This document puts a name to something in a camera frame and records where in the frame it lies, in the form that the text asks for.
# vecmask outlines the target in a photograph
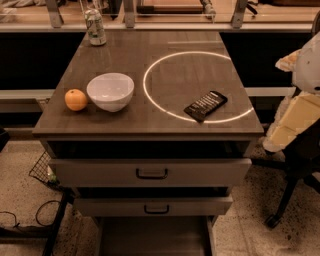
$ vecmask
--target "metal drawer pull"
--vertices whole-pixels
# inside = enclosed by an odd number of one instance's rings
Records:
[[[158,207],[157,209],[151,209],[151,208],[148,209],[148,206],[145,205],[144,206],[144,212],[146,214],[167,214],[169,212],[169,205],[166,205],[166,208],[163,209],[163,210],[161,210],[159,208],[160,207]]]
[[[160,171],[141,171],[136,169],[136,176],[139,179],[145,180],[164,180],[168,177],[168,169],[164,169],[163,175],[159,176]]]

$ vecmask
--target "speckled floor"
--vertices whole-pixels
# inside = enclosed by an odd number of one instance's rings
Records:
[[[29,176],[43,153],[37,140],[13,137],[0,153],[0,212],[14,213],[20,226],[53,221],[61,194]],[[263,156],[258,144],[255,155]],[[273,230],[264,220],[274,213],[285,188],[281,171],[252,166],[242,185],[232,190],[234,203],[213,227],[218,256],[320,255],[320,195],[298,183],[281,223]],[[12,214],[0,213],[0,226],[12,227]],[[94,255],[97,228],[68,205],[52,255]],[[0,240],[1,256],[42,255],[45,240]]]

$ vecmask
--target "counter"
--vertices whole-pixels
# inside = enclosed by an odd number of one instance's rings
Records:
[[[133,79],[128,106],[66,107],[69,89],[109,72]],[[198,123],[183,109],[209,90],[228,102]],[[219,33],[204,31],[107,31],[102,47],[85,37],[33,130],[95,220],[96,255],[214,255],[212,225],[262,134]]]
[[[209,29],[231,30],[230,21],[236,1],[212,1],[217,12],[215,22],[204,15],[152,15],[141,16],[135,13],[135,29]],[[258,14],[253,16],[247,9],[244,16],[244,25],[241,30],[268,30],[268,31],[309,31],[312,21],[320,7],[278,7],[259,4],[254,6]],[[17,8],[9,23],[0,23],[1,32],[74,32],[85,31],[85,23],[80,2],[67,2],[60,7],[65,24],[58,29],[50,26],[47,8],[45,6],[30,6]],[[104,16],[106,29],[124,29],[124,9],[121,7],[116,19],[109,15]]]

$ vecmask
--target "black chair leg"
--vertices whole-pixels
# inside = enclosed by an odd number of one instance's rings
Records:
[[[320,194],[320,182],[313,175],[308,175],[303,179],[303,181],[306,185],[312,187]]]
[[[283,215],[283,213],[289,203],[289,200],[291,198],[293,190],[297,185],[297,182],[298,182],[298,179],[296,179],[296,178],[288,178],[288,184],[286,186],[286,189],[284,191],[284,194],[282,196],[282,199],[281,199],[281,202],[279,204],[279,207],[278,207],[276,214],[270,215],[265,221],[265,224],[269,228],[274,228],[279,224],[280,219],[281,219],[281,217],[282,217],[282,215]]]

